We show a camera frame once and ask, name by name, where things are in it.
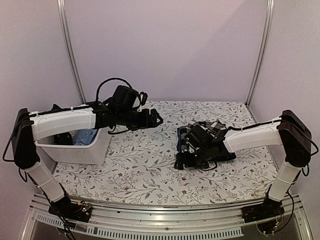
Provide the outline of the blue plaid shirt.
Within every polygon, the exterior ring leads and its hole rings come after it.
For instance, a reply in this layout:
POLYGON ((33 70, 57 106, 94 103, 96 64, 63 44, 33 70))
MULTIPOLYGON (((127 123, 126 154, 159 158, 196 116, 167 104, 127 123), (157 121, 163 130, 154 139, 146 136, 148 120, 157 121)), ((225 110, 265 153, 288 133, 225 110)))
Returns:
POLYGON ((206 128, 194 124, 179 127, 176 161, 192 167, 209 161, 234 160, 236 154, 229 152, 223 144, 225 134, 226 130, 222 126, 206 128))

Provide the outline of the black white checkered shirt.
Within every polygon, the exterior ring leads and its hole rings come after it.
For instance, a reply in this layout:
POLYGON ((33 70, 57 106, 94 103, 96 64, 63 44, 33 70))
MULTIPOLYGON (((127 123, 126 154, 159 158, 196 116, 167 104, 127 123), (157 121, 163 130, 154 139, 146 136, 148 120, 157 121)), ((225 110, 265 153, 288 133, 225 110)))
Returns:
POLYGON ((229 151, 223 143, 227 131, 226 125, 219 120, 196 121, 181 126, 177 129, 177 151, 181 153, 181 140, 186 139, 197 153, 212 157, 228 155, 229 151))

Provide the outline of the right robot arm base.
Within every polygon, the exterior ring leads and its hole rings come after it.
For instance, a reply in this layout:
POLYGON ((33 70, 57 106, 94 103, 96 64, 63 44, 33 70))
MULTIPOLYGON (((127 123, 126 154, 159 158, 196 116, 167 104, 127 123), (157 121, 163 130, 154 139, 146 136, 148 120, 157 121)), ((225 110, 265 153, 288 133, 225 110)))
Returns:
POLYGON ((274 201, 266 197, 262 203, 241 208, 241 217, 245 223, 258 222, 257 229, 264 235, 276 232, 284 220, 282 201, 274 201))

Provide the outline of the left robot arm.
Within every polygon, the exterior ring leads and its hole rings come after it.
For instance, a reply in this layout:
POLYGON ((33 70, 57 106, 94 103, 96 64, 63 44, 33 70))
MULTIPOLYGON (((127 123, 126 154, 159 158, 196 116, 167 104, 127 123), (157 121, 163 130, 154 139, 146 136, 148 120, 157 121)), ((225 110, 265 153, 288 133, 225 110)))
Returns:
POLYGON ((117 126, 128 131, 155 128, 163 119, 155 109, 146 109, 148 96, 123 80, 113 96, 68 108, 48 111, 19 110, 7 143, 13 162, 24 170, 63 216, 74 213, 74 205, 38 155, 41 148, 58 163, 99 165, 117 126))

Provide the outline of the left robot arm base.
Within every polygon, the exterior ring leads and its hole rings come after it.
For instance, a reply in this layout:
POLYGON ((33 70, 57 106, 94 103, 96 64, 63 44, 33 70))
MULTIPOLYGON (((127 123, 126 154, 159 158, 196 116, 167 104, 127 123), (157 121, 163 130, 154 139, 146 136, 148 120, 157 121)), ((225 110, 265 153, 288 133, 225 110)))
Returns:
POLYGON ((74 203, 71 201, 68 194, 65 193, 62 199, 56 202, 50 202, 48 212, 63 219, 88 223, 91 218, 92 210, 92 205, 90 203, 85 203, 83 200, 74 203))

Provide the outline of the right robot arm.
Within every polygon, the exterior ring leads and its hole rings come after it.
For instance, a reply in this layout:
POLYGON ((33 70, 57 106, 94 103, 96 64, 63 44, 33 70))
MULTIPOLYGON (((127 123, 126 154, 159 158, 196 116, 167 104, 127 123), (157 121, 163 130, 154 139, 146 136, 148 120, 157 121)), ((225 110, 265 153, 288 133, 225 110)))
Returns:
POLYGON ((209 166, 236 159, 237 153, 261 150, 271 146, 282 147, 285 157, 277 176, 266 192, 258 213, 269 218, 278 210, 287 191, 297 181, 304 168, 320 148, 312 139, 308 127, 291 110, 269 121, 244 127, 227 126, 220 120, 196 121, 177 129, 177 154, 174 168, 210 171, 209 166))

